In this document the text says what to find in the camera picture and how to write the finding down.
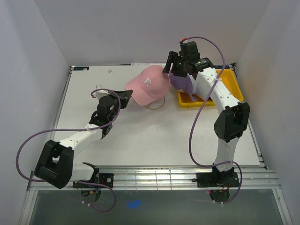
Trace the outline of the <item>pink baseball cap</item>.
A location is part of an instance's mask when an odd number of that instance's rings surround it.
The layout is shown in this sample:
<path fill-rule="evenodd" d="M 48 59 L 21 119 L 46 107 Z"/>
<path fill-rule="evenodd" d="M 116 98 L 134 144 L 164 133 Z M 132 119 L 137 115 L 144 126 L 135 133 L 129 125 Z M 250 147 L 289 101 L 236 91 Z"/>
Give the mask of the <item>pink baseball cap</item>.
<path fill-rule="evenodd" d="M 132 98 L 139 106 L 148 105 L 163 98 L 170 88 L 168 74 L 161 65 L 152 65 L 125 84 L 125 90 L 132 90 Z"/>

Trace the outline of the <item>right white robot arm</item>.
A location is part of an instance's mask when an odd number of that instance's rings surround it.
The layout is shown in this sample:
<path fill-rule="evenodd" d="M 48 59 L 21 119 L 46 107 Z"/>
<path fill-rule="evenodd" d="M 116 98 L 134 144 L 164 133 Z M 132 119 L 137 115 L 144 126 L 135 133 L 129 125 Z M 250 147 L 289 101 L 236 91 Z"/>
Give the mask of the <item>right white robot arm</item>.
<path fill-rule="evenodd" d="M 218 118 L 214 131 L 218 137 L 217 156 L 209 173 L 198 174 L 198 186 L 223 186 L 240 184 L 234 171 L 233 160 L 237 143 L 247 129 L 250 113 L 248 103 L 233 96 L 220 79 L 215 66 L 208 58 L 201 58 L 197 44 L 190 38 L 180 42 L 180 51 L 170 51 L 163 70 L 169 75 L 171 85 L 187 93 L 192 101 L 196 96 L 215 103 Z"/>

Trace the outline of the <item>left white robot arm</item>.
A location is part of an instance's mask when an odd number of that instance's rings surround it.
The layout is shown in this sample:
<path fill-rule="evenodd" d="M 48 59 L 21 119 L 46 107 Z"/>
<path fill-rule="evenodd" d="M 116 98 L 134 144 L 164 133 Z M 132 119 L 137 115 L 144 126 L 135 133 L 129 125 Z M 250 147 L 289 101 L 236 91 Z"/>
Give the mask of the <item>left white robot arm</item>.
<path fill-rule="evenodd" d="M 74 163 L 74 158 L 92 143 L 105 138 L 120 110 L 127 107 L 133 90 L 97 90 L 92 96 L 98 105 L 87 126 L 63 140 L 45 143 L 34 175 L 58 189 L 69 182 L 83 181 L 88 187 L 101 183 L 99 168 L 91 163 Z"/>

